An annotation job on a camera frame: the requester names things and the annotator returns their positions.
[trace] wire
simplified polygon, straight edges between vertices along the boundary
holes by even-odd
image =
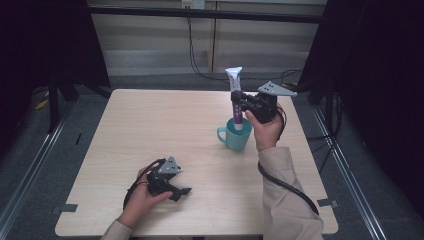
[[[137,177],[137,179],[134,181],[134,183],[131,185],[131,187],[127,190],[127,194],[125,195],[125,199],[124,199],[124,209],[125,206],[127,206],[128,201],[130,200],[131,194],[134,192],[134,189],[137,188],[140,179],[144,176],[144,174],[146,174],[148,171],[151,170],[151,168],[153,167],[153,165],[161,163],[165,161],[165,159],[158,159],[154,162],[152,162],[149,166],[147,166],[141,173],[140,175]]]
[[[281,125],[280,134],[278,135],[278,140],[280,140],[280,137],[283,134],[284,129],[286,128],[286,125],[287,125],[287,115],[286,115],[286,112],[284,112],[283,108],[280,108],[280,107],[277,107],[277,114],[281,118],[281,121],[283,123]]]
[[[280,187],[283,187],[287,190],[289,190],[290,192],[298,195],[299,197],[301,197],[303,200],[306,201],[306,203],[309,205],[309,207],[312,209],[312,211],[314,211],[314,213],[316,213],[317,215],[319,215],[318,209],[315,206],[314,202],[302,191],[300,191],[299,189],[295,188],[294,186],[281,181],[278,178],[275,178],[271,175],[269,175],[265,169],[263,169],[262,165],[258,162],[258,170],[259,172],[262,174],[262,176],[264,176],[266,179],[268,179],[270,182],[277,184]]]
[[[217,77],[209,77],[204,75],[198,68],[197,63],[196,63],[196,59],[194,57],[194,46],[193,46],[193,38],[192,38],[192,28],[191,28],[191,18],[188,17],[187,18],[187,24],[188,24],[188,31],[189,31],[189,50],[190,50],[190,65],[191,68],[193,69],[193,71],[206,79],[209,80],[215,80],[215,81],[221,81],[224,82],[226,84],[230,84],[227,78],[217,78]],[[295,74],[299,71],[303,71],[303,68],[300,69],[289,69],[289,70],[285,70],[284,72],[281,73],[281,76],[278,77],[269,77],[269,78],[255,78],[255,77],[247,77],[247,78],[243,78],[243,80],[265,80],[265,81],[271,81],[271,80],[281,80],[281,83],[284,82],[284,78],[288,77],[292,74]],[[248,91],[248,92],[257,92],[257,89],[252,90],[252,89],[242,89],[244,91]]]
[[[343,103],[342,103],[341,98],[340,98],[340,96],[339,96],[338,93],[335,92],[333,94],[333,97],[336,97],[336,107],[335,108],[336,108],[336,115],[337,115],[336,129],[333,130],[333,131],[331,131],[333,134],[319,136],[319,137],[308,137],[308,138],[306,138],[308,141],[321,140],[321,139],[329,139],[329,141],[330,141],[330,149],[328,150],[328,152],[327,152],[327,154],[326,154],[326,156],[324,158],[324,161],[321,164],[321,166],[319,168],[319,171],[318,171],[320,174],[321,174],[322,170],[324,169],[325,164],[327,163],[327,160],[328,160],[328,158],[330,156],[331,151],[334,149],[334,146],[335,146],[335,144],[337,142],[337,136],[338,136],[338,133],[340,131],[341,123],[342,123]],[[321,147],[313,150],[312,153],[313,152],[316,152],[319,149],[322,149],[325,145],[327,145],[327,144],[324,144]]]

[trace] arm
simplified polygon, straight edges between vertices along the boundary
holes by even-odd
[[[147,175],[141,177],[141,184],[131,194],[122,214],[109,226],[102,240],[127,240],[138,221],[145,216],[156,204],[165,201],[172,196],[172,192],[164,192],[152,196],[147,190]]]
[[[299,190],[290,150],[276,147],[282,126],[280,118],[261,124],[250,112],[246,117],[252,123],[259,162],[271,176]],[[323,222],[299,196],[267,179],[263,182],[264,239],[322,239]]]

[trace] table top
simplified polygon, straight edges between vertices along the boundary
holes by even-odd
[[[277,143],[290,147],[296,173],[317,204],[327,195],[290,97],[278,102],[287,126]],[[75,212],[63,212],[59,236],[103,235],[122,212],[137,172],[174,156],[181,172],[170,183],[191,187],[178,202],[158,204],[133,236],[260,235],[262,176],[253,133],[246,148],[232,152],[216,129],[232,117],[230,92],[125,90],[112,93],[68,197]],[[324,234],[338,224],[331,207],[319,208]]]

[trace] beige sleeve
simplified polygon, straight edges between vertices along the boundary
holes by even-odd
[[[133,230],[131,228],[128,228],[115,220],[106,230],[101,240],[128,240],[132,231]]]
[[[303,191],[287,147],[269,148],[259,153],[259,162],[271,176]],[[264,239],[322,239],[323,222],[296,194],[264,178]]]

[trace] floor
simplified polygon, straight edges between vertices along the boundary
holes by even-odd
[[[242,81],[242,86],[246,90],[256,89],[267,82],[268,78],[274,77],[272,81],[278,84],[281,81],[295,82],[299,74],[281,79],[279,73],[246,73],[242,75],[246,79]],[[226,76],[214,75],[214,77],[225,79]],[[196,74],[114,76],[110,81],[112,85],[110,90],[116,88],[229,90],[226,81],[210,80]],[[63,125],[44,160],[40,161],[38,166],[31,164],[48,138],[46,131],[49,128],[49,106],[34,110],[33,107],[45,92],[33,95],[33,103],[21,122],[15,143],[3,157],[0,165],[2,196],[0,221],[7,223],[0,231],[0,239],[62,239],[54,232],[59,215],[52,213],[52,210],[66,202],[108,101],[83,86],[77,88],[80,93],[78,101],[72,103],[63,99],[60,101]],[[343,112],[337,143],[348,163],[348,170],[354,174],[357,184],[364,193],[369,204],[368,209],[379,224],[380,229],[374,229],[379,233],[375,233],[372,227],[366,224],[367,219],[364,219],[363,213],[358,208],[340,164],[333,154],[329,153],[330,148],[326,139],[315,139],[324,134],[317,120],[317,112],[324,110],[324,99],[321,104],[312,106],[308,103],[307,97],[308,93],[299,94],[293,98],[293,102],[305,135],[311,139],[309,146],[317,168],[321,168],[328,155],[321,177],[329,199],[336,201],[338,205],[334,208],[334,212],[339,223],[339,231],[334,235],[324,236],[324,239],[424,239],[423,220],[415,213],[398,187],[381,171],[372,153],[363,146],[361,137],[348,114]],[[27,174],[30,168],[37,169],[37,173]],[[19,203],[12,204],[11,200],[17,195],[20,196]],[[5,214],[11,207],[14,207],[13,214]]]

